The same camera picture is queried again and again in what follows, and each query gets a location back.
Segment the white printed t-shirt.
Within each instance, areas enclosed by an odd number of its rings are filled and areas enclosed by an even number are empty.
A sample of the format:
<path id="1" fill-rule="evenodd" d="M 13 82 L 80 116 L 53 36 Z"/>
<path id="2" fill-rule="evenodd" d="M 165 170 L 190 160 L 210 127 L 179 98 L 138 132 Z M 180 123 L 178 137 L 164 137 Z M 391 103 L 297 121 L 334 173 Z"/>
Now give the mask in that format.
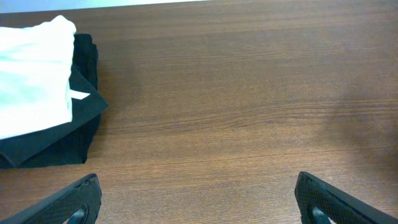
<path id="1" fill-rule="evenodd" d="M 75 32 L 63 16 L 33 27 L 1 28 L 2 139 L 72 121 Z"/>

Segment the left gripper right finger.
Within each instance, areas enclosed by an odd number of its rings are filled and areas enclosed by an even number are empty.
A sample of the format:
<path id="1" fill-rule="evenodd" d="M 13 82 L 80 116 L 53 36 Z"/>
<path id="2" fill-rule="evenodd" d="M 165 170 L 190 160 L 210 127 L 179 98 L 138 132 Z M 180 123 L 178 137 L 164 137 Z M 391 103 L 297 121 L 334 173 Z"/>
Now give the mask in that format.
<path id="1" fill-rule="evenodd" d="M 315 177 L 300 172 L 295 198 L 304 224 L 396 224 L 394 218 Z"/>

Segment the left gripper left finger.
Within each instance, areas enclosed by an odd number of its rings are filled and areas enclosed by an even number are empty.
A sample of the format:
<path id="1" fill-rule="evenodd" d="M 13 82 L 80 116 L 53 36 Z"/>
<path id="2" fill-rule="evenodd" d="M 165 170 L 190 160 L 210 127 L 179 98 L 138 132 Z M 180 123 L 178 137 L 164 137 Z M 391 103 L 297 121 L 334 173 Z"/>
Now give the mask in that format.
<path id="1" fill-rule="evenodd" d="M 101 196 L 98 176 L 88 174 L 1 223 L 95 223 Z"/>

